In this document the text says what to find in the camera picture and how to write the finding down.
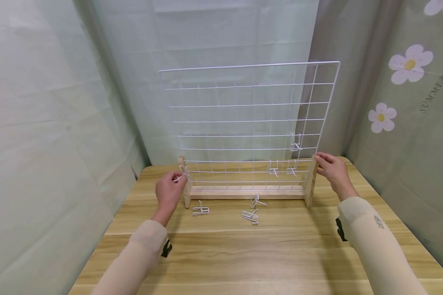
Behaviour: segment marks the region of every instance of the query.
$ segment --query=wooden upright post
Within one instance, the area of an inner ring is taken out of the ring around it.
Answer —
[[[180,165],[182,165],[182,167],[184,167],[183,170],[188,175],[189,173],[185,169],[185,167],[186,167],[185,156],[179,157],[179,167],[180,167]],[[189,208],[189,206],[190,206],[190,200],[191,200],[190,191],[191,190],[192,190],[192,183],[189,180],[187,180],[187,183],[184,186],[184,190],[182,191],[182,197],[184,198],[184,206],[186,209]]]
[[[318,162],[315,161],[315,155],[312,155],[311,164],[308,167],[308,176],[305,183],[305,204],[307,208],[312,207],[313,190],[315,189],[315,178],[317,178]]]

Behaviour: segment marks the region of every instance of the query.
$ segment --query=forearm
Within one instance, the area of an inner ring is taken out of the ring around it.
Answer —
[[[375,295],[426,295],[399,243],[364,199],[350,197],[338,206],[345,238],[358,252]]]
[[[113,261],[93,295],[134,295],[154,268],[167,240],[162,224],[147,220],[131,235],[128,245]]]

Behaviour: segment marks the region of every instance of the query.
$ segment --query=white wire grid panel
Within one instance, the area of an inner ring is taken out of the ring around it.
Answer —
[[[192,190],[301,188],[339,61],[159,71]]]

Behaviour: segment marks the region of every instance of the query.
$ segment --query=sleeve cuff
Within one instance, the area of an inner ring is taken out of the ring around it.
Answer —
[[[167,241],[167,230],[157,221],[146,220],[131,235],[130,241],[140,243],[159,254]]]
[[[342,223],[352,224],[356,219],[367,213],[374,212],[374,207],[363,198],[352,197],[344,200],[338,205],[338,212]]]

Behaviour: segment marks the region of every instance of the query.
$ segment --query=person's right hand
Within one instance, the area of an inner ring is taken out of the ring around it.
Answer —
[[[318,152],[315,161],[319,164],[317,173],[327,178],[340,201],[359,196],[349,179],[345,162],[324,152]]]

